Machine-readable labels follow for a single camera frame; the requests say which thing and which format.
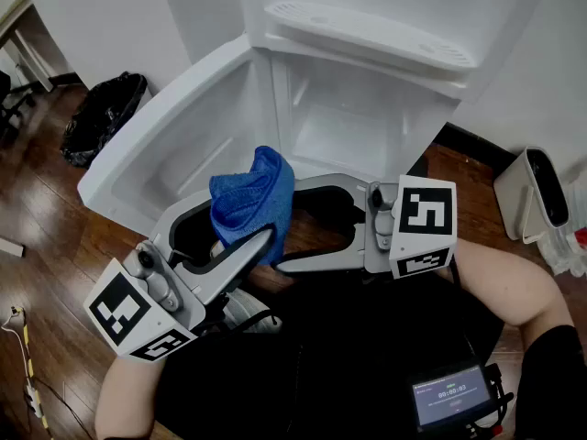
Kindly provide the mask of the beige slim waste bin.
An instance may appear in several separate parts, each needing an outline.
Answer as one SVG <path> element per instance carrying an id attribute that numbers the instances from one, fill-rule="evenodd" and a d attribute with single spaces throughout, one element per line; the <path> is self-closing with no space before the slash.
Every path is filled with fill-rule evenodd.
<path id="1" fill-rule="evenodd" d="M 504 228 L 512 240 L 537 242 L 566 225 L 570 211 L 548 153 L 527 147 L 493 182 Z"/>

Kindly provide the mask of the black screen device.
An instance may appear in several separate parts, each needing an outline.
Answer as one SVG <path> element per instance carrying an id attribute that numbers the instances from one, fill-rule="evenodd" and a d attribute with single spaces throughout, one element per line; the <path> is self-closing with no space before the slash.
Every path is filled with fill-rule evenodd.
<path id="1" fill-rule="evenodd" d="M 420 374 L 407 381 L 415 440 L 493 440 L 503 431 L 508 403 L 502 372 L 476 359 Z"/>

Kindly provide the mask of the black trash bag bin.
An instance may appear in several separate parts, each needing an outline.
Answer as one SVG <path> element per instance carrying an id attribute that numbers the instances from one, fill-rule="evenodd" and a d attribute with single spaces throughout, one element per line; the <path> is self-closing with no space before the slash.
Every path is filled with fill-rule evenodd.
<path id="1" fill-rule="evenodd" d="M 88 169 L 94 158 L 136 113 L 147 92 L 147 79 L 124 71 L 93 87 L 66 126 L 61 155 L 74 167 Z"/>

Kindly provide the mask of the white plank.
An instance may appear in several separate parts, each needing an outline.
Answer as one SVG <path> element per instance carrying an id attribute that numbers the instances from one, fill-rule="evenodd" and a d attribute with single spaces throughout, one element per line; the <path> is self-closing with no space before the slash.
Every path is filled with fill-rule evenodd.
<path id="1" fill-rule="evenodd" d="M 5 252 L 11 256 L 22 258 L 24 255 L 24 247 L 18 243 L 14 243 L 6 238 L 0 236 L 0 251 Z"/>

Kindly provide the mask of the clear bag of bottles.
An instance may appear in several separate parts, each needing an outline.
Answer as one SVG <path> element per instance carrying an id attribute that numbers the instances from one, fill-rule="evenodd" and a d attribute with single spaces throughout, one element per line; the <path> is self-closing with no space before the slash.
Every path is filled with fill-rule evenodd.
<path id="1" fill-rule="evenodd" d="M 564 179 L 569 220 L 550 229 L 537 246 L 554 275 L 568 271 L 574 277 L 587 277 L 587 157 L 572 167 Z"/>

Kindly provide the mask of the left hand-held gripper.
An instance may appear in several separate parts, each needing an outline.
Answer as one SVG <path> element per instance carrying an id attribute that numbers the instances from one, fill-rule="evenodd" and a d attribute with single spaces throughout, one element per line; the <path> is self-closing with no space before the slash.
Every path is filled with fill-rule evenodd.
<path id="1" fill-rule="evenodd" d="M 112 259 L 90 291 L 83 307 L 118 356 L 152 363 L 203 336 L 205 305 L 271 249 L 275 228 L 264 226 L 211 260 L 210 209 L 208 190 L 170 206 L 150 240 Z M 180 262 L 183 280 L 173 267 Z"/>

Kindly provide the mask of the white drip tray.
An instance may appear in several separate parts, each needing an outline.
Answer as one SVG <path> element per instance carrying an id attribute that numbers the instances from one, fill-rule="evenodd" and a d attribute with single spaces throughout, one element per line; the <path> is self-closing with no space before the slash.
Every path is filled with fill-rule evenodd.
<path id="1" fill-rule="evenodd" d="M 274 22 L 439 69 L 464 72 L 479 63 L 457 44 L 383 16 L 332 5 L 281 1 L 264 8 Z"/>

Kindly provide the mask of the white-legged desk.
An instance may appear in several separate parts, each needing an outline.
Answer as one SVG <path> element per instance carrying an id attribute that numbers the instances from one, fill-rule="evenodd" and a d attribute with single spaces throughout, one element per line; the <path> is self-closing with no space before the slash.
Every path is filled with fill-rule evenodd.
<path id="1" fill-rule="evenodd" d="M 11 41 L 28 69 L 35 75 L 45 91 L 50 93 L 54 86 L 50 82 L 49 74 L 40 63 L 40 58 L 33 53 L 18 29 L 20 20 L 32 7 L 32 0 L 15 0 L 5 13 L 0 16 L 0 49 L 8 41 Z"/>

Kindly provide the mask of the grey sneaker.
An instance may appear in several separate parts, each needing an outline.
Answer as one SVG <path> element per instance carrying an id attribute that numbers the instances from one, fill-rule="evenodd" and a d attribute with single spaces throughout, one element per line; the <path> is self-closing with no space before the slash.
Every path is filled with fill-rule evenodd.
<path id="1" fill-rule="evenodd" d="M 248 321 L 256 314 L 269 310 L 269 307 L 246 291 L 236 288 L 227 294 L 228 302 L 224 307 L 224 323 L 233 329 Z M 245 330 L 250 334 L 278 334 L 282 329 L 282 320 L 268 316 Z"/>

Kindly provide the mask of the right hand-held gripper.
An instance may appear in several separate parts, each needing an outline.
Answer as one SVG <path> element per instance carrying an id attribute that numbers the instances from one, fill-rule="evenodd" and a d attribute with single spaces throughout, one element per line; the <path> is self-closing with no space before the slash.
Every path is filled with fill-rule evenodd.
<path id="1" fill-rule="evenodd" d="M 402 175 L 397 183 L 367 188 L 367 182 L 342 173 L 296 180 L 293 209 L 324 225 L 354 226 L 354 237 L 341 249 L 284 255 L 274 269 L 313 273 L 365 266 L 371 274 L 390 272 L 401 279 L 447 267 L 457 244 L 454 182 Z"/>

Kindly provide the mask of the person's right forearm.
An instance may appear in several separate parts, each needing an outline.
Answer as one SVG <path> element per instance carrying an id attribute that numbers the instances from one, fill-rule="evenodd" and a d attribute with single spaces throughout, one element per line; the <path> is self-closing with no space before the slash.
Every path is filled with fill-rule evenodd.
<path id="1" fill-rule="evenodd" d="M 527 347 L 550 329 L 573 325 L 559 286 L 535 263 L 463 239 L 454 258 L 458 272 L 442 269 L 437 275 L 458 282 L 502 321 L 518 328 Z"/>

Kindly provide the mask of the person's left forearm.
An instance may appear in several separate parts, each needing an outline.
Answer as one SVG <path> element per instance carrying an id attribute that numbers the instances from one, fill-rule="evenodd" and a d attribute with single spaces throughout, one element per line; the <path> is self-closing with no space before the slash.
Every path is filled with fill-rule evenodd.
<path id="1" fill-rule="evenodd" d="M 166 359 L 156 362 L 117 357 L 105 375 L 96 408 L 98 440 L 149 438 L 155 396 Z"/>

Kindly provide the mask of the white water dispenser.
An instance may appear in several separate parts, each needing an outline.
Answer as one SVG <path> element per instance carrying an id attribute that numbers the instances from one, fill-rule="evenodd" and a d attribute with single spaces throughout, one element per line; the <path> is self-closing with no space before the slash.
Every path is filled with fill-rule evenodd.
<path id="1" fill-rule="evenodd" d="M 479 63 L 449 71 L 274 22 L 281 1 L 337 6 L 448 40 Z M 407 173 L 504 63 L 538 0 L 239 0 L 244 33 L 141 107 L 81 179 L 83 203 L 141 235 L 215 175 L 245 172 L 259 146 L 297 178 L 366 182 Z"/>

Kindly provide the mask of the blue cloth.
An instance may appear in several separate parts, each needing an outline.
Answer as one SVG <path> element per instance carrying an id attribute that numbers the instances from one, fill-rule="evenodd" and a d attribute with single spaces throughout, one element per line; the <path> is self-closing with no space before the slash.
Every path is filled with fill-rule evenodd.
<path id="1" fill-rule="evenodd" d="M 275 240 L 260 264 L 280 259 L 291 223 L 294 182 L 290 164 L 267 146 L 255 149 L 249 172 L 212 177 L 210 219 L 223 246 L 273 225 Z"/>

